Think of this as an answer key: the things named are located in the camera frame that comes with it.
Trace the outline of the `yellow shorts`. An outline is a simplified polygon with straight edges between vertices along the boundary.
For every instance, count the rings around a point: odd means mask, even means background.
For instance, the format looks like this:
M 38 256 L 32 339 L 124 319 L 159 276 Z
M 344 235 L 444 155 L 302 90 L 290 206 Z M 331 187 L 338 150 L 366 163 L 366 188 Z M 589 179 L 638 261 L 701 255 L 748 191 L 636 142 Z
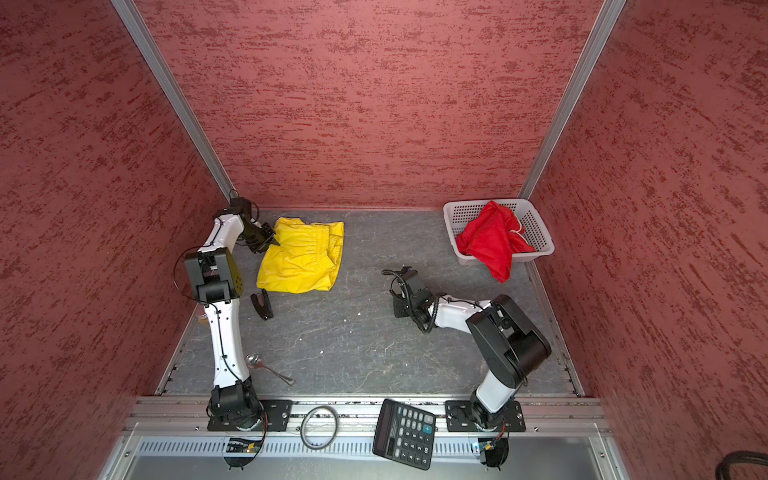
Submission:
M 341 268 L 345 224 L 279 218 L 274 230 L 279 246 L 271 245 L 265 253 L 257 287 L 291 294 L 330 291 Z

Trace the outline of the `red shorts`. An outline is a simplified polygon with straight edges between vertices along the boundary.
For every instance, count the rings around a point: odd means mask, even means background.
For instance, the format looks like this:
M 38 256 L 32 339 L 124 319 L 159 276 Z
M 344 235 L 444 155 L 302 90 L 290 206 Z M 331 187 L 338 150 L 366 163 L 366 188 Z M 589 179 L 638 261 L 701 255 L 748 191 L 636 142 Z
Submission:
M 525 228 L 508 207 L 490 201 L 456 237 L 456 245 L 462 255 L 480 260 L 494 279 L 505 283 L 510 277 L 513 255 L 536 251 L 524 233 Z

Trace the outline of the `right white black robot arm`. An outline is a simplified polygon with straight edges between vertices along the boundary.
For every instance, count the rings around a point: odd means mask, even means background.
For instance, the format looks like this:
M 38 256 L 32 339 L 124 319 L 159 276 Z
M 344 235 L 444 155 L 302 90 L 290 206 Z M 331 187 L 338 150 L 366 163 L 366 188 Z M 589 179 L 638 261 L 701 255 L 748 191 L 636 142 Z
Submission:
M 421 332 L 453 329 L 472 337 L 488 368 L 470 397 L 469 418 L 482 430 L 499 428 L 514 395 L 552 354 L 546 336 L 507 295 L 483 301 L 394 290 L 390 295 L 394 316 L 411 319 Z

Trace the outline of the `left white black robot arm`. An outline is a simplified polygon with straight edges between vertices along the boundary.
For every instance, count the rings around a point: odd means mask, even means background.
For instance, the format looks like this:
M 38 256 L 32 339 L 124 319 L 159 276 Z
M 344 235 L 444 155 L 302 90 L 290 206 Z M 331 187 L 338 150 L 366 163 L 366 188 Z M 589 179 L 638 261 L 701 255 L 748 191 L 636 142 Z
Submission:
M 179 255 L 187 272 L 187 298 L 204 309 L 213 348 L 213 383 L 207 414 L 211 424 L 239 431 L 267 428 L 268 414 L 257 396 L 243 352 L 239 310 L 244 281 L 233 249 L 238 241 L 261 240 L 250 215 L 234 207 L 217 213 L 200 246 Z

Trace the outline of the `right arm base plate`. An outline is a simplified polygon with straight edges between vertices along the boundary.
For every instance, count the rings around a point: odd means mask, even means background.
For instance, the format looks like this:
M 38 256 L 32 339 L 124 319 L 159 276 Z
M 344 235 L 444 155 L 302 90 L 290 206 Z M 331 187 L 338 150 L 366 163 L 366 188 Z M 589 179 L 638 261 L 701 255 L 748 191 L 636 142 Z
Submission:
M 526 431 L 521 404 L 509 400 L 499 411 L 489 412 L 478 400 L 445 402 L 445 419 L 449 432 L 512 433 Z

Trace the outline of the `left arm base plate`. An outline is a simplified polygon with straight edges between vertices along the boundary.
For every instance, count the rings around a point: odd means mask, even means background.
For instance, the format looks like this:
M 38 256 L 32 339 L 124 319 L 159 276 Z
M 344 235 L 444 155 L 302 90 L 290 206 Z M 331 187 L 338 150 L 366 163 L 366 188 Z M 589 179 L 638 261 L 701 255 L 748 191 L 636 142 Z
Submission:
M 267 432 L 284 432 L 290 418 L 293 402 L 290 400 L 261 400 L 261 416 L 247 417 L 239 413 L 216 414 L 213 407 L 206 406 L 208 416 L 207 430 L 210 432 L 235 432 L 256 434 Z

